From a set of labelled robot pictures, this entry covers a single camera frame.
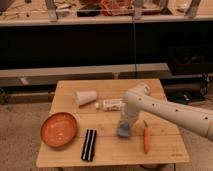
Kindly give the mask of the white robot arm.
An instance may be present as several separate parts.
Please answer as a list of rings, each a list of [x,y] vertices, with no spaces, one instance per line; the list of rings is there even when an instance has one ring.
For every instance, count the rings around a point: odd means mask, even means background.
[[[213,111],[191,107],[150,96],[147,84],[138,84],[123,95],[124,106],[117,128],[117,135],[129,137],[131,127],[139,118],[141,111],[149,112],[199,136],[213,141]]]

